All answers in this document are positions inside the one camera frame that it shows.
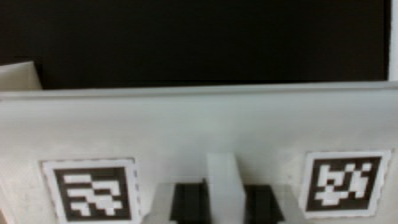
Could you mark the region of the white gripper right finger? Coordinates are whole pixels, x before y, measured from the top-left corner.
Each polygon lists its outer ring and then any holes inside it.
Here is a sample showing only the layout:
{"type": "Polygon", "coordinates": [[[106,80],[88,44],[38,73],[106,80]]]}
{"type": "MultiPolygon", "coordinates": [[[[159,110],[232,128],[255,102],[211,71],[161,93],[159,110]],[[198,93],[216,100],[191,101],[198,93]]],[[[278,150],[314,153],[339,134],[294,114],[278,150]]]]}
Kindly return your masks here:
{"type": "Polygon", "coordinates": [[[245,218],[243,224],[278,224],[284,215],[268,185],[245,186],[245,218]]]}

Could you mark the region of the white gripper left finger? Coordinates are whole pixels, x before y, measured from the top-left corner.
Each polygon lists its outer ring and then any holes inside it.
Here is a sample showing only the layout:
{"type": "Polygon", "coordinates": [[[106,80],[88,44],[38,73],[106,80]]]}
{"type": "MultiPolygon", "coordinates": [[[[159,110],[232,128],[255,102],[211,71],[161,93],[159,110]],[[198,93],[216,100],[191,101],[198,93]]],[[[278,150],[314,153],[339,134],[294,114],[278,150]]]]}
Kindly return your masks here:
{"type": "Polygon", "coordinates": [[[209,224],[209,196],[205,183],[177,183],[168,220],[175,224],[209,224]]]}

